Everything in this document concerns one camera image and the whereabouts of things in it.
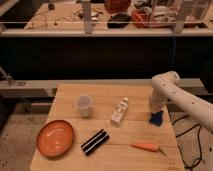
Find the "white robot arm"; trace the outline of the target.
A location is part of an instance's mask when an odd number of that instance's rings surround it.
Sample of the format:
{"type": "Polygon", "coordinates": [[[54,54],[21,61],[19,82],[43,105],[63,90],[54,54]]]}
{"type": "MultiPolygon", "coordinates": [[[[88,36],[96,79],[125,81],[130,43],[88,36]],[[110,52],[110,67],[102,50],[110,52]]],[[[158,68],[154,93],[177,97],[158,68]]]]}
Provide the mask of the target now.
{"type": "Polygon", "coordinates": [[[171,100],[206,129],[213,132],[213,104],[179,88],[179,81],[180,77],[175,71],[152,77],[153,91],[149,98],[151,112],[160,111],[166,101],[171,100]]]}

